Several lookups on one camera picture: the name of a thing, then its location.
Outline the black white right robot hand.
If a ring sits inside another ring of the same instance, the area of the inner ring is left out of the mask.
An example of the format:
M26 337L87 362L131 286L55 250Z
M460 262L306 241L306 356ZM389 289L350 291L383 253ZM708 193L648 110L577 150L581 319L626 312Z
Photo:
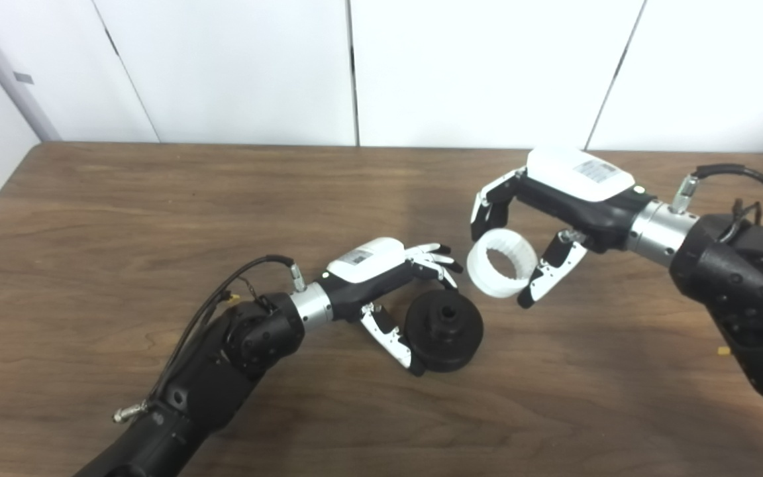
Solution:
M508 229L512 202L564 224L542 254ZM654 194L633 175L575 148L538 147L524 166L476 194L470 215L470 280L490 297L517 297L525 309L554 289L588 252L626 250L632 226Z

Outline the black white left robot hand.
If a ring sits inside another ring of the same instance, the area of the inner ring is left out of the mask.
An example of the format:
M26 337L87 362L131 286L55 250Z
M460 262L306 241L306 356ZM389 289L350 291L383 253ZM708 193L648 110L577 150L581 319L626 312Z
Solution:
M406 337L387 309L375 301L415 279L433 279L456 292L453 274L463 271L444 244L428 242L407 248L396 238L379 237L330 262L315 283L327 296L331 321L361 323L403 368L421 376L426 371L445 372L445 368L432 357L419 356L414 339Z

